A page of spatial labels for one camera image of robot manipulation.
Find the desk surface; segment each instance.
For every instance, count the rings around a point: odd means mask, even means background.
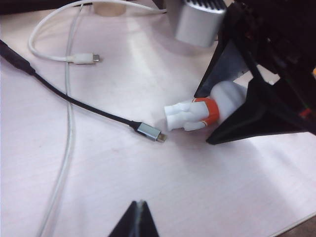
[[[48,23],[36,47],[64,55],[76,11]],[[64,64],[27,49],[33,27],[49,12],[3,16],[1,38],[63,89]],[[193,95],[215,46],[178,42],[166,14],[140,12],[102,18],[84,7],[73,53],[96,52],[103,61],[71,65],[72,95],[166,131],[163,107]],[[37,231],[64,152],[66,111],[63,100],[1,61],[4,237]],[[53,236],[107,236],[140,199],[148,202],[162,237],[266,237],[316,211],[316,138],[308,133],[212,146],[205,142],[209,127],[167,132],[162,144],[80,108],[74,113],[72,164]]]

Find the silver metal block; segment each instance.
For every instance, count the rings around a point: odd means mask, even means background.
[[[226,13],[223,0],[166,0],[176,39],[210,47]]]

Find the white figurine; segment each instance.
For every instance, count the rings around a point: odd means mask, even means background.
[[[165,106],[168,130],[183,127],[186,131],[197,130],[214,122],[222,123],[246,98],[246,88],[232,82],[216,84],[210,98],[196,98]]]

